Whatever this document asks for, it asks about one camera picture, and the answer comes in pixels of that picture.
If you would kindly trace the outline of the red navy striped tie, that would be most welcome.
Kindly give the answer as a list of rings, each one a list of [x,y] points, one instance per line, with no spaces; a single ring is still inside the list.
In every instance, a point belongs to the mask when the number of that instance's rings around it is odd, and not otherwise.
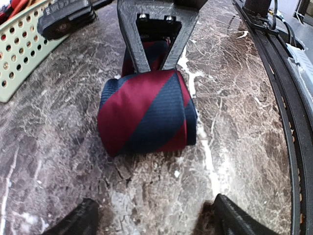
[[[166,40],[144,42],[150,72],[137,73],[128,52],[119,79],[105,83],[98,130],[106,152],[146,154],[196,144],[197,112],[181,73],[160,70]]]

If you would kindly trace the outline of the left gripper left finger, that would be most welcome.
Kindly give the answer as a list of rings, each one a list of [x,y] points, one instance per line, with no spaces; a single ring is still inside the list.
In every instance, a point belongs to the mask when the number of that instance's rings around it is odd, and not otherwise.
[[[90,199],[83,201],[58,224],[42,235],[96,235],[99,223],[99,204]]]

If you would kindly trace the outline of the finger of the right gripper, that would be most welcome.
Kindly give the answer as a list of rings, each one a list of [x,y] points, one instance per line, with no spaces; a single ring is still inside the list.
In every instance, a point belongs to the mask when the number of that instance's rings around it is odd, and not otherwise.
[[[119,0],[120,30],[136,72],[151,70],[142,41],[168,39],[169,48],[160,65],[169,70],[177,62],[198,21],[204,0]]]

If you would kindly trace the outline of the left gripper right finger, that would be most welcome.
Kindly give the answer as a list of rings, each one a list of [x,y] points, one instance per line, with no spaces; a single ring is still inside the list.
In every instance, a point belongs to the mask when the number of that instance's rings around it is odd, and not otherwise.
[[[275,235],[223,194],[213,203],[215,232],[217,235]]]

